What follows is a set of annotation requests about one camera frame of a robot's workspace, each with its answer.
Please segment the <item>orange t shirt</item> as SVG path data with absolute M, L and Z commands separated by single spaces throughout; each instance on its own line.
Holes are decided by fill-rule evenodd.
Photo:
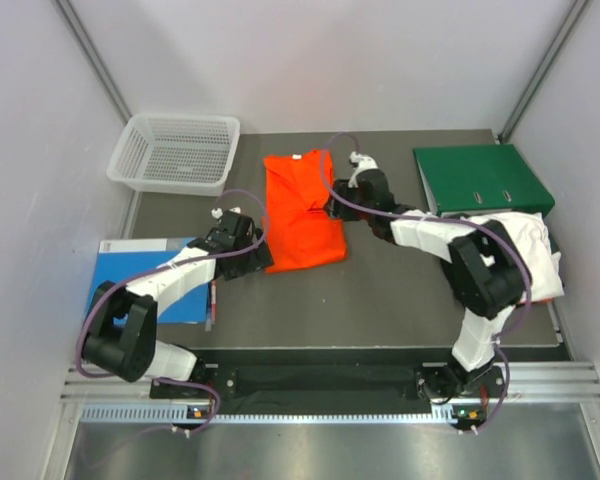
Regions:
M 311 150 L 302 155 L 263 160 L 269 215 L 267 243 L 274 264 L 267 274 L 309 269 L 343 261 L 347 243 L 343 222 L 324 211 L 326 183 L 334 180 L 331 154 Z

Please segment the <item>white t shirt pile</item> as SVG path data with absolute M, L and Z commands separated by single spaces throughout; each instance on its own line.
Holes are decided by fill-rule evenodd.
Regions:
M 500 222 L 530 270 L 532 301 L 548 301 L 564 295 L 559 274 L 561 254 L 552 250 L 549 230 L 540 213 L 511 211 L 475 216 L 459 214 L 453 218 L 476 224 L 485 224 L 488 220 Z

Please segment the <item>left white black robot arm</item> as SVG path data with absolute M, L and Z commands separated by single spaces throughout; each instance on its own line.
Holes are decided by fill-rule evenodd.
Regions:
M 189 292 L 219 277 L 229 281 L 273 265 L 261 226 L 238 209 L 215 211 L 204 236 L 151 270 L 101 283 L 76 344 L 75 366 L 87 378 L 114 376 L 132 383 L 167 379 L 185 396 L 206 387 L 207 374 L 190 350 L 157 339 L 158 319 Z

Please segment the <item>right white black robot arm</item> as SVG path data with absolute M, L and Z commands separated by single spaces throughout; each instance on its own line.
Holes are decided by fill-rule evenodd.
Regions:
M 437 257 L 465 309 L 446 372 L 449 388 L 467 396 L 492 366 L 507 319 L 531 293 L 532 275 L 502 220 L 430 216 L 399 204 L 378 168 L 330 185 L 324 210 L 333 219 L 365 221 L 390 244 Z

